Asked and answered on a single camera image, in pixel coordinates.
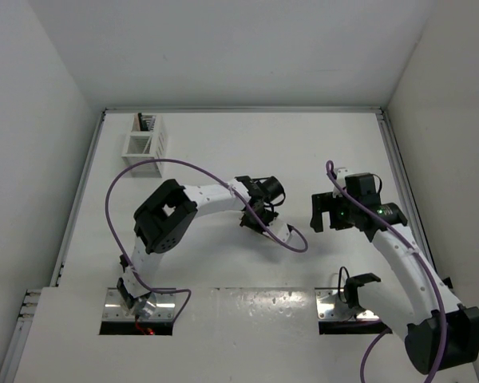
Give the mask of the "dark green gold mascara tube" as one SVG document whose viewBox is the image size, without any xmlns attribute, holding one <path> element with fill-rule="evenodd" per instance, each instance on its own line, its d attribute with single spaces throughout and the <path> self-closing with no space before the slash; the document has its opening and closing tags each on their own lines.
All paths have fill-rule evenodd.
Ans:
<svg viewBox="0 0 479 383">
<path fill-rule="evenodd" d="M 149 123 L 146 121 L 146 119 L 143 117 L 141 113 L 137 114 L 138 122 L 139 122 L 139 129 L 142 132 L 148 132 L 149 131 Z"/>
</svg>

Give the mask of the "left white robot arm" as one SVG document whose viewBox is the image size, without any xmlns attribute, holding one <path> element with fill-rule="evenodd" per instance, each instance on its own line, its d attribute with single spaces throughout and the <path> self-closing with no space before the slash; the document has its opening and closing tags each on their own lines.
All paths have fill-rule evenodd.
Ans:
<svg viewBox="0 0 479 383">
<path fill-rule="evenodd" d="M 163 255 L 179 244 L 193 220 L 225 211 L 240 211 L 239 225 L 261 235 L 272 232 L 288 243 L 292 229 L 279 219 L 273 201 L 284 197 L 281 183 L 274 177 L 252 179 L 237 176 L 227 182 L 207 186 L 181 185 L 176 180 L 164 181 L 135 211 L 135 246 L 129 257 L 122 259 L 123 275 L 117 289 L 128 311 L 139 314 L 151 292 L 137 281 L 152 286 Z"/>
</svg>

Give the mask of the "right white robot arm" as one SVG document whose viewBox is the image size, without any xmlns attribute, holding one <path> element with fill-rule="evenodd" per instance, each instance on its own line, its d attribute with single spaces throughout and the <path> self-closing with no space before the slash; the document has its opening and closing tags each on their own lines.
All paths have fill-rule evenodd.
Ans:
<svg viewBox="0 0 479 383">
<path fill-rule="evenodd" d="M 328 170 L 333 191 L 311 197 L 310 226 L 355 228 L 388 262 L 405 296 L 373 272 L 351 275 L 338 287 L 336 318 L 350 320 L 365 311 L 377 315 L 404 343 L 414 368 L 427 379 L 436 372 L 469 364 L 479 354 L 479 308 L 467 307 L 422 255 L 408 220 L 396 203 L 381 201 L 382 181 L 374 174 Z"/>
</svg>

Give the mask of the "white slotted organizer box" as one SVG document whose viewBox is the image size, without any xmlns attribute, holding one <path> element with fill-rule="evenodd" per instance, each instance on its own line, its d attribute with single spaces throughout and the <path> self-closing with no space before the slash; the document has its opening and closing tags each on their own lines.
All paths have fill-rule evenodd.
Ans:
<svg viewBox="0 0 479 383">
<path fill-rule="evenodd" d="M 149 131 L 139 129 L 137 114 L 133 117 L 131 130 L 125 136 L 122 159 L 127 166 L 146 160 L 165 158 L 168 149 L 168 131 L 162 114 L 143 114 L 149 123 Z"/>
</svg>

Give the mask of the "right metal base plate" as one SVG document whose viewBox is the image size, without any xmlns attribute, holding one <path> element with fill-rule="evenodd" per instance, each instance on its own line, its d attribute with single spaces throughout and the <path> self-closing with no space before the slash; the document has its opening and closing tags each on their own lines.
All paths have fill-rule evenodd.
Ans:
<svg viewBox="0 0 479 383">
<path fill-rule="evenodd" d="M 320 322 L 379 322 L 380 318 L 370 310 L 352 310 L 338 297 L 336 288 L 315 289 L 315 304 Z"/>
</svg>

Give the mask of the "metal base plate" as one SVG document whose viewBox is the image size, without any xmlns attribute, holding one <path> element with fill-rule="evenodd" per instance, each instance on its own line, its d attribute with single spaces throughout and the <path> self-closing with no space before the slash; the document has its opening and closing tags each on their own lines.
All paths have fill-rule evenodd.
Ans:
<svg viewBox="0 0 479 383">
<path fill-rule="evenodd" d="M 170 322 L 176 315 L 174 294 L 149 293 L 128 308 L 117 288 L 108 289 L 101 319 L 103 322 Z"/>
<path fill-rule="evenodd" d="M 380 318 L 370 310 L 352 310 L 338 297 L 336 288 L 315 289 L 315 304 L 320 322 L 379 322 Z"/>
</svg>

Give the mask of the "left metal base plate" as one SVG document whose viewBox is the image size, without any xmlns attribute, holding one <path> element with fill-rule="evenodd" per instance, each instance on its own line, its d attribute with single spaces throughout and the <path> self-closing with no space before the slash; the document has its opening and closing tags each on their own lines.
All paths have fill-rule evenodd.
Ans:
<svg viewBox="0 0 479 383">
<path fill-rule="evenodd" d="M 103 322 L 170 322 L 176 315 L 174 294 L 149 293 L 128 308 L 117 288 L 108 289 L 101 319 Z"/>
</svg>

